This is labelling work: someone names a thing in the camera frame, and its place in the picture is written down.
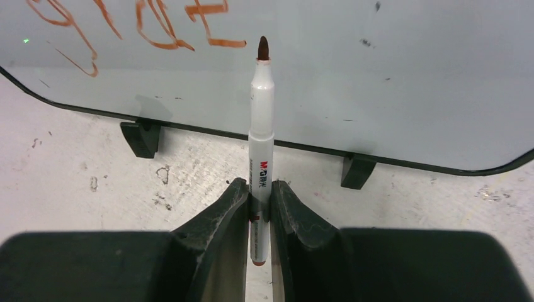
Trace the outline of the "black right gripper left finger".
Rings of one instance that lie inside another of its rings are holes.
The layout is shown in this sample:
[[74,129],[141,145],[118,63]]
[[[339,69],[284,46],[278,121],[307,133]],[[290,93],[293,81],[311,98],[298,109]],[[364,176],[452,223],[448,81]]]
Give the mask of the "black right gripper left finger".
[[246,181],[171,232],[19,233],[1,245],[2,301],[244,301]]

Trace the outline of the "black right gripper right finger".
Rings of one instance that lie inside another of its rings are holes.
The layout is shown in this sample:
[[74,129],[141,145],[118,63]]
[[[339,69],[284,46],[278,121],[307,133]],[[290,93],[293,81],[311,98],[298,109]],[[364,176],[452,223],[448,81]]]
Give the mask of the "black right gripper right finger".
[[481,232],[338,229],[285,181],[271,192],[274,301],[531,301],[503,246]]

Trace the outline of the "white marker pen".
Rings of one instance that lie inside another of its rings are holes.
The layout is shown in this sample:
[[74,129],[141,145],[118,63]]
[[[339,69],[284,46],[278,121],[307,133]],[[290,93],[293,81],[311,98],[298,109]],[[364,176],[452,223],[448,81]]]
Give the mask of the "white marker pen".
[[275,83],[267,38],[258,45],[256,68],[251,81],[249,144],[249,192],[251,195],[250,257],[263,266],[269,254],[270,195],[273,176]]

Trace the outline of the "black framed whiteboard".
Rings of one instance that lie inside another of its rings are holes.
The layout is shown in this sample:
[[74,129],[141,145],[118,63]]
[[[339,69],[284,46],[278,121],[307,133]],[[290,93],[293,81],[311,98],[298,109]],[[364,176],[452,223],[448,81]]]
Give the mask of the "black framed whiteboard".
[[1,74],[59,108],[246,139],[260,38],[276,144],[489,176],[533,160],[532,1],[2,1]]

